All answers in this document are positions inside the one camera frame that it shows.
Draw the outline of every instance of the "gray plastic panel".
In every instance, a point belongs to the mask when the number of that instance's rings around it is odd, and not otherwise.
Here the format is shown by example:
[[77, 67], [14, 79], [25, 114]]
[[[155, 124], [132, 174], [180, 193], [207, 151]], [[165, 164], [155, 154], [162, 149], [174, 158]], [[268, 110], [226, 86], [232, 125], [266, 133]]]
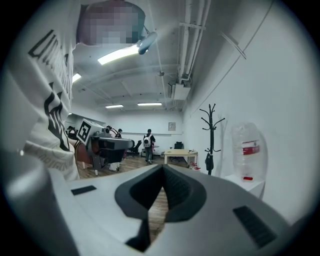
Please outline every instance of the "gray plastic panel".
[[288, 224], [277, 212], [240, 186], [187, 168], [169, 166], [201, 182], [207, 199], [192, 219], [166, 223], [146, 251], [148, 255], [232, 256], [256, 252], [259, 247], [233, 212], [242, 206], [249, 207], [276, 236], [288, 230]]
[[124, 214], [116, 202], [115, 191], [120, 184], [155, 166], [148, 165], [136, 170], [99, 178], [69, 181], [67, 185], [70, 190], [94, 186], [95, 190], [75, 196], [75, 201], [92, 221], [99, 224], [101, 229], [125, 243], [138, 234], [142, 221]]

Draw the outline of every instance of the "plastic water bottle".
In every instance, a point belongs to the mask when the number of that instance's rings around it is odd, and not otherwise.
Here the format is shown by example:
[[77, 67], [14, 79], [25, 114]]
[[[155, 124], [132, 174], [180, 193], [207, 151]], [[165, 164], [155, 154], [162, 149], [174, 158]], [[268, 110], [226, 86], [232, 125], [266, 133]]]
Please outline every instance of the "plastic water bottle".
[[231, 133], [234, 172], [243, 181], [253, 181], [262, 168], [259, 131], [254, 123], [240, 123]]

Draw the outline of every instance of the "white shirt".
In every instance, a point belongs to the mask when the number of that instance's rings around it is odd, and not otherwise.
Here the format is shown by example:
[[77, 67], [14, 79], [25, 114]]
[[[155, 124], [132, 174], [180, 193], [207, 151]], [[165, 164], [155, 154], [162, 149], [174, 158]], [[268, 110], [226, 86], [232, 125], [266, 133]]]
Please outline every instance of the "white shirt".
[[65, 121], [71, 109], [73, 50], [81, 5], [47, 1], [25, 25], [6, 60], [1, 101], [1, 147], [24, 151], [79, 179]]

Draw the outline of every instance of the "red label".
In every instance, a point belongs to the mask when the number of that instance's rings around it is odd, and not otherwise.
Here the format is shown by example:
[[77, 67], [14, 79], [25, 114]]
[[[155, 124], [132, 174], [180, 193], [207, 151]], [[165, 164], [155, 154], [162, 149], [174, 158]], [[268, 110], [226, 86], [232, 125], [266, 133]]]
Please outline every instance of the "red label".
[[258, 153], [260, 151], [260, 146], [249, 146], [249, 147], [244, 147], [242, 149], [243, 151], [243, 155], [251, 155], [251, 154], [255, 154]]

